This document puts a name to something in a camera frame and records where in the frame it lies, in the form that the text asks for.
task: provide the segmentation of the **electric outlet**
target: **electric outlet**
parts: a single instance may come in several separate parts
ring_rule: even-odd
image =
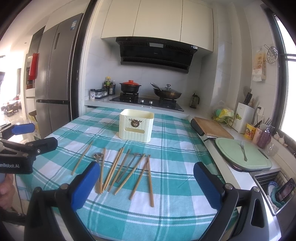
[[[261,107],[261,109],[257,109],[257,113],[259,116],[263,116],[263,112],[264,112],[264,107]]]

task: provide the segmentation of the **pot handle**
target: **pot handle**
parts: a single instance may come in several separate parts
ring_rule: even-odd
[[[150,83],[150,84],[151,84],[154,88],[156,88],[156,89],[162,91],[161,88],[159,88],[156,84],[154,84],[154,83]]]

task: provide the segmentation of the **stainless steel refrigerator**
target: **stainless steel refrigerator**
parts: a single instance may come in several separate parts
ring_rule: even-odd
[[[72,58],[82,13],[53,26],[42,35],[35,80],[37,122],[42,138],[70,122]]]

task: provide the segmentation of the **teal plaid tablecloth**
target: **teal plaid tablecloth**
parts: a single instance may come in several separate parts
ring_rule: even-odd
[[[111,240],[198,239],[217,211],[210,207],[197,184],[193,166],[202,161],[213,174],[219,175],[202,140],[188,120],[160,114],[155,114],[149,143],[122,140],[118,137],[121,111],[99,107],[55,131],[50,136],[57,138],[57,149],[38,156],[33,174],[21,175],[21,179],[30,191],[37,186],[50,190],[70,183],[74,178],[71,171],[92,140],[94,143],[75,175],[82,173],[94,160],[94,153],[102,152],[104,147],[107,148],[104,180],[121,147],[124,154],[131,149],[126,164],[135,152],[151,154],[155,207],[150,207],[147,172],[129,200],[144,160],[118,194],[113,195],[118,184],[110,193],[105,191],[101,195],[93,189],[83,208],[77,211],[79,217],[91,233]]]

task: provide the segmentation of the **human hand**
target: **human hand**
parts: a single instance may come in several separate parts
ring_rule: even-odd
[[[0,206],[8,209],[12,206],[12,199],[15,193],[13,185],[13,174],[6,174],[3,183],[0,183]]]

